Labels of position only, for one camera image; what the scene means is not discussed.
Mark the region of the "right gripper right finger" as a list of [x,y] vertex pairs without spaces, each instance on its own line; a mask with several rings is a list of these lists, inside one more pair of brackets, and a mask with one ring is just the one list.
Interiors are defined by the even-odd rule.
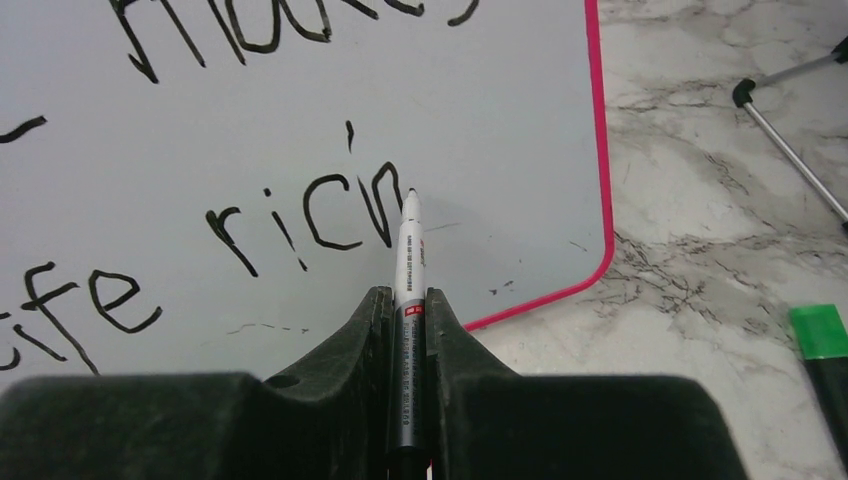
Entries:
[[437,479],[744,479],[720,408],[672,375],[521,375],[428,291]]

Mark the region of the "white black-tipped marker pen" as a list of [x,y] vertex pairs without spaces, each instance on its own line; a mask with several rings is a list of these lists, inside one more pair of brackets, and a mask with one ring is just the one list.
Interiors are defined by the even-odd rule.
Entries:
[[425,260],[421,202],[410,189],[402,207],[393,286],[388,430],[389,479],[425,479],[426,437]]

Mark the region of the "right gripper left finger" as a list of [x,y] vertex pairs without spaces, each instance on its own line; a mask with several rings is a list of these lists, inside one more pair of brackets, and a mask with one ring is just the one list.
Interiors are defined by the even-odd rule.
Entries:
[[35,377],[1,398],[5,479],[382,479],[392,295],[283,371]]

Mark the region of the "pink-framed whiteboard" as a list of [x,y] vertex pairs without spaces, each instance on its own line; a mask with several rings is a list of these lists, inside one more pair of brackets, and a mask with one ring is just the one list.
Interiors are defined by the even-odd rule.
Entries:
[[5,1],[1,383],[267,377],[394,280],[472,328],[611,262],[595,1]]

